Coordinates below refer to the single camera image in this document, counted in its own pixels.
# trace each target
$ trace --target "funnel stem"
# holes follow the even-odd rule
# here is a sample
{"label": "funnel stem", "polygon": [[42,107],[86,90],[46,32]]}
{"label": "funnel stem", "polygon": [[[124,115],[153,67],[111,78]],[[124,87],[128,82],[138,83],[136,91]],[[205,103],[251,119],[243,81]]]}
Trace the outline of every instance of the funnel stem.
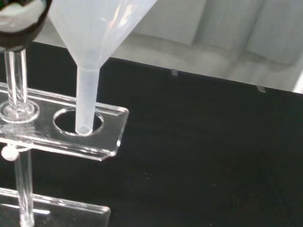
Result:
{"label": "funnel stem", "polygon": [[78,134],[87,136],[93,132],[95,107],[100,69],[77,70],[76,127]]}

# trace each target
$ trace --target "black table surface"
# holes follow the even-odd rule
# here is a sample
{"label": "black table surface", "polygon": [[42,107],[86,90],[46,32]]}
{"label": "black table surface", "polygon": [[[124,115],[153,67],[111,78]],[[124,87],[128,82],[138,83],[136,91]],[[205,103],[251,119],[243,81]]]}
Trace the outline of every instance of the black table surface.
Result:
{"label": "black table surface", "polygon": [[[32,44],[27,64],[29,87],[75,96],[66,49]],[[303,225],[301,95],[112,58],[98,101],[130,110],[118,155],[33,151],[35,193],[108,205],[110,227]],[[15,188],[3,159],[0,187]]]}

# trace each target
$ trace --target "funnel cone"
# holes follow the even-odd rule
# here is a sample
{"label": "funnel cone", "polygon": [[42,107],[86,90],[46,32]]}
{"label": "funnel cone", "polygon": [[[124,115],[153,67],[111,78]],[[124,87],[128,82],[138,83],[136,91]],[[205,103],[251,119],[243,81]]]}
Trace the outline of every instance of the funnel cone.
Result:
{"label": "funnel cone", "polygon": [[53,0],[50,19],[78,66],[76,132],[92,132],[100,67],[157,0]]}

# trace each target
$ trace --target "hole in acrylic shelf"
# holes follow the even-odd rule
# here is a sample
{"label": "hole in acrylic shelf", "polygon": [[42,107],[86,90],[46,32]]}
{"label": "hole in acrylic shelf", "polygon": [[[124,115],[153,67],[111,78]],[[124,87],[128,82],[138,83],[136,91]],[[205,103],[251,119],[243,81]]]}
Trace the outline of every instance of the hole in acrylic shelf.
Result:
{"label": "hole in acrylic shelf", "polygon": [[[76,133],[75,121],[76,111],[74,108],[61,109],[57,111],[53,116],[53,124],[55,125],[56,129],[63,135],[85,137]],[[101,114],[95,113],[93,132],[87,136],[91,136],[100,132],[103,128],[103,125],[103,117]]]}

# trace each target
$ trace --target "translucent funnel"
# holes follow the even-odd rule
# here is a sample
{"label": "translucent funnel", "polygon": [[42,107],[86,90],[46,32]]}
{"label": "translucent funnel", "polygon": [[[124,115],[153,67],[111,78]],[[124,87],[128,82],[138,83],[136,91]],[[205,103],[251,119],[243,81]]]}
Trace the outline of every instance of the translucent funnel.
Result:
{"label": "translucent funnel", "polygon": [[53,0],[49,16],[78,66],[76,132],[92,132],[101,66],[157,0]]}

